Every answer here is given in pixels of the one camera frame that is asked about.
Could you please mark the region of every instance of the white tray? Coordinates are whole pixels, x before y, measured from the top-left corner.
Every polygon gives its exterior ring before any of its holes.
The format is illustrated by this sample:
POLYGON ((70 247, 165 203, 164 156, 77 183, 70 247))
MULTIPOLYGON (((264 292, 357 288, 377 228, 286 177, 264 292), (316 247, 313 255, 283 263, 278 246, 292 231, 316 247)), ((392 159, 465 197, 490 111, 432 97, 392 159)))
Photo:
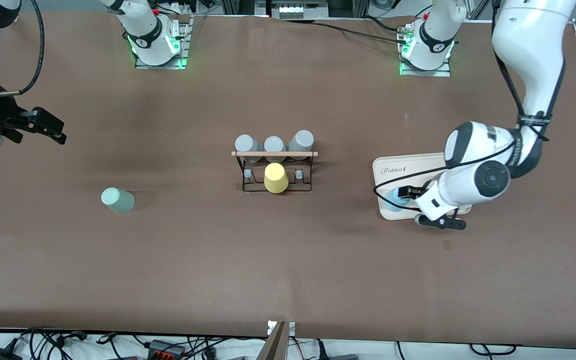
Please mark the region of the white tray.
MULTIPOLYGON (((388 156, 378 157, 372 162, 372 174, 374 175, 374 184, 378 185, 388 180, 399 178, 405 175, 418 173, 420 171, 430 170, 438 167, 445 166, 444 153, 421 153, 418 155, 401 155, 401 156, 388 156)), ((425 175, 414 176, 404 180, 395 181, 390 184, 384 185, 377 189, 377 192, 382 196, 386 193, 400 187, 402 185, 412 185, 414 187, 421 187, 428 180, 432 179, 440 173, 434 171, 426 173, 425 175)), ((414 219, 419 212, 414 210, 403 209, 401 211, 391 211, 386 207, 386 202, 381 198, 379 201, 379 212, 386 220, 401 220, 401 219, 414 219)), ((410 200, 407 207, 416 208, 417 204, 414 200, 410 200)), ((466 214, 470 212, 471 206, 464 209, 459 209, 458 214, 466 214)))

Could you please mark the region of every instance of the wooden handle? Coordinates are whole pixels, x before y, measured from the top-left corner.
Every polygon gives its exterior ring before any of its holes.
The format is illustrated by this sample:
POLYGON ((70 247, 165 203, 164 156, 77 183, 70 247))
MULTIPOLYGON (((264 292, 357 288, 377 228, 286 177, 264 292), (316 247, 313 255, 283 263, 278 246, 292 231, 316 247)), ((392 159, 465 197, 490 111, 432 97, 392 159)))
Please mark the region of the wooden handle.
POLYGON ((316 151, 233 151, 233 157, 318 157, 316 151))

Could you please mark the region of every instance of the yellow cup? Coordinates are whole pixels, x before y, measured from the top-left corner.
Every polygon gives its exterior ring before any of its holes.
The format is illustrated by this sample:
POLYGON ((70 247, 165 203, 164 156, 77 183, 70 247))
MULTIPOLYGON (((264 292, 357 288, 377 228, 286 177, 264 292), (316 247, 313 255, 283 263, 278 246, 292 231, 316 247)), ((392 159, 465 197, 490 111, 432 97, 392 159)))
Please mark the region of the yellow cup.
POLYGON ((279 162, 268 164, 263 172, 263 186, 274 194, 285 191, 288 188, 288 175, 284 166, 279 162))

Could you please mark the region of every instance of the brown table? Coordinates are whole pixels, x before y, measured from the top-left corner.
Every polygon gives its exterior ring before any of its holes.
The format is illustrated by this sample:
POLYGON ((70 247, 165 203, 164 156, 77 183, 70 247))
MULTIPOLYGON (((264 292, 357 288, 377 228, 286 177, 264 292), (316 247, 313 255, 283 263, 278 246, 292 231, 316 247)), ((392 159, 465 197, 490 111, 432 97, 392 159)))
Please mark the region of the brown table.
MULTIPOLYGON (((208 18, 184 71, 135 70, 114 16, 44 18, 44 68, 18 102, 68 141, 0 148, 0 326, 262 336, 285 319, 306 338, 576 347, 572 29, 541 164, 441 231, 382 219, 371 164, 439 152, 467 120, 514 126, 489 24, 462 27, 452 77, 424 78, 398 75, 391 43, 258 17, 208 18), (235 138, 304 128, 313 191, 242 193, 235 138), (110 186, 137 208, 105 207, 110 186)), ((37 38, 32 13, 3 30, 8 89, 37 38)))

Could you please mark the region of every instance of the red wire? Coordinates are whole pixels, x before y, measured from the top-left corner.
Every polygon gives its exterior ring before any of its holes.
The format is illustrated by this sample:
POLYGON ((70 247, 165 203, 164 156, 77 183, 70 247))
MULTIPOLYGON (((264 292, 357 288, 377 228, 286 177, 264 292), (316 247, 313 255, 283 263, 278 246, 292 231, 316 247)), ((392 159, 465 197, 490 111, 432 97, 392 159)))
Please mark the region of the red wire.
POLYGON ((297 341, 296 337, 292 337, 292 341, 294 342, 294 344, 297 346, 297 350, 299 351, 299 353, 301 354, 301 360, 306 360, 306 358, 304 357, 304 353, 302 352, 302 347, 299 346, 299 341, 297 341))

